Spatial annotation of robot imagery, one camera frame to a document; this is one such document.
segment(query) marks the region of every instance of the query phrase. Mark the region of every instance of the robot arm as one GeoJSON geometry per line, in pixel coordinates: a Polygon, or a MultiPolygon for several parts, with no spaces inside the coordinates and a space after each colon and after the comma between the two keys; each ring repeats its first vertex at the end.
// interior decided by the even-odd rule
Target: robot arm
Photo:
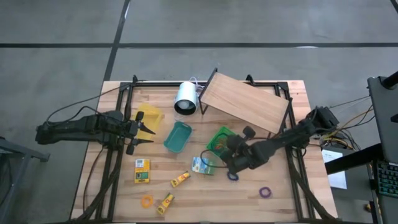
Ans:
{"type": "Polygon", "coordinates": [[[232,174],[246,168],[255,169],[268,162],[276,150],[284,146],[306,147],[311,136],[334,131],[337,124],[338,120],[328,108],[315,108],[298,125],[280,134],[278,138],[258,141],[250,146],[246,141],[253,138],[256,133],[247,126],[243,130],[244,138],[239,135],[228,137],[229,150],[224,151],[220,158],[227,164],[232,174]]]}
{"type": "Polygon", "coordinates": [[[98,141],[113,148],[117,137],[131,139],[127,153],[134,152],[134,146],[152,142],[136,139],[138,130],[155,134],[144,126],[141,120],[144,113],[139,111],[135,121],[123,121],[120,111],[108,111],[101,114],[84,116],[76,121],[45,122],[37,127],[36,141],[39,144],[53,144],[59,141],[98,141]]]}

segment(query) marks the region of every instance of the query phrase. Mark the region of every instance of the computer keyboard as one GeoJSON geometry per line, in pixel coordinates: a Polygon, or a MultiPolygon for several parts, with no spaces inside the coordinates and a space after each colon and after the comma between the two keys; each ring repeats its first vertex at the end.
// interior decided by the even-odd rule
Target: computer keyboard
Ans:
{"type": "Polygon", "coordinates": [[[376,171],[379,194],[398,198],[398,166],[377,161],[376,171]]]}

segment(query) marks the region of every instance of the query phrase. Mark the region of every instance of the green basket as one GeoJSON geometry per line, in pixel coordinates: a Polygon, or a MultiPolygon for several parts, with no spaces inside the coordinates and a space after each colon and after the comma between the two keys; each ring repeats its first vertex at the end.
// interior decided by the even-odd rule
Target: green basket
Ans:
{"type": "Polygon", "coordinates": [[[191,133],[192,128],[189,125],[177,121],[163,145],[172,152],[180,153],[188,142],[191,133]]]}
{"type": "Polygon", "coordinates": [[[233,135],[233,131],[227,127],[222,126],[220,130],[214,135],[211,141],[207,144],[206,148],[211,151],[214,155],[220,156],[221,153],[227,149],[226,140],[229,135],[233,135]]]}

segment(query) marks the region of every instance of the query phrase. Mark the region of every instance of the wooden table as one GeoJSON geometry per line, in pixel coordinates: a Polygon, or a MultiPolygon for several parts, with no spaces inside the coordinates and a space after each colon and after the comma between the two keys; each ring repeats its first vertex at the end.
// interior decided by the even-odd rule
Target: wooden table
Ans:
{"type": "MultiPolygon", "coordinates": [[[[288,81],[288,83],[290,95],[293,98],[295,119],[300,121],[310,112],[304,82],[297,80],[288,81]]],[[[104,82],[102,92],[116,88],[119,84],[120,82],[104,82]]],[[[271,87],[261,88],[274,94],[274,89],[271,87]]],[[[241,134],[248,123],[209,107],[204,115],[197,111],[194,115],[182,119],[193,128],[193,133],[180,154],[174,154],[163,146],[163,141],[169,135],[175,122],[174,98],[177,90],[176,87],[134,88],[133,114],[141,103],[149,103],[160,108],[164,115],[160,128],[155,130],[154,143],[137,146],[133,156],[123,155],[114,222],[297,221],[285,150],[278,150],[268,163],[255,170],[246,169],[240,172],[237,182],[227,179],[226,169],[217,169],[212,176],[191,171],[192,157],[200,155],[221,126],[227,126],[235,133],[241,134]],[[136,159],[150,159],[149,184],[134,183],[136,159]],[[191,178],[173,189],[170,180],[186,170],[190,171],[191,178]],[[264,186],[272,190],[272,197],[269,199],[259,196],[258,190],[264,186]],[[175,195],[175,200],[165,215],[161,216],[156,212],[156,207],[169,192],[175,195]],[[141,207],[143,195],[153,195],[154,204],[151,208],[141,207]]],[[[101,112],[114,110],[117,95],[117,90],[103,95],[99,99],[98,110],[101,112]]],[[[265,130],[254,126],[253,128],[258,137],[268,134],[265,130]]],[[[101,146],[98,143],[91,142],[88,145],[72,218],[82,213],[83,189],[93,161],[100,150],[101,146]]],[[[102,153],[91,176],[86,204],[93,200],[100,189],[105,154],[105,152],[102,153]]],[[[335,203],[319,147],[307,147],[304,161],[312,192],[328,212],[336,217],[335,203]]],[[[302,192],[300,192],[300,198],[306,213],[302,192]]],[[[108,209],[106,204],[107,202],[103,214],[106,214],[105,211],[108,209]]]]}

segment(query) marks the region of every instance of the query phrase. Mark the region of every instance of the yellow box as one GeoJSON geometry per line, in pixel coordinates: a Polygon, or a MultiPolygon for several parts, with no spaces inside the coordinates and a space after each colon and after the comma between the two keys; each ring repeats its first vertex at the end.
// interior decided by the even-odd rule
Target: yellow box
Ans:
{"type": "Polygon", "coordinates": [[[172,203],[172,200],[174,199],[174,196],[171,193],[168,193],[166,198],[164,198],[163,202],[157,207],[157,212],[161,215],[166,212],[167,207],[169,207],[170,203],[172,203]]]}
{"type": "Polygon", "coordinates": [[[149,183],[149,174],[149,159],[136,159],[136,168],[134,170],[134,183],[149,183]]]}
{"type": "Polygon", "coordinates": [[[173,187],[178,186],[183,182],[184,180],[188,179],[191,175],[188,173],[188,171],[185,171],[182,175],[178,176],[176,179],[170,181],[172,183],[173,187]]]}

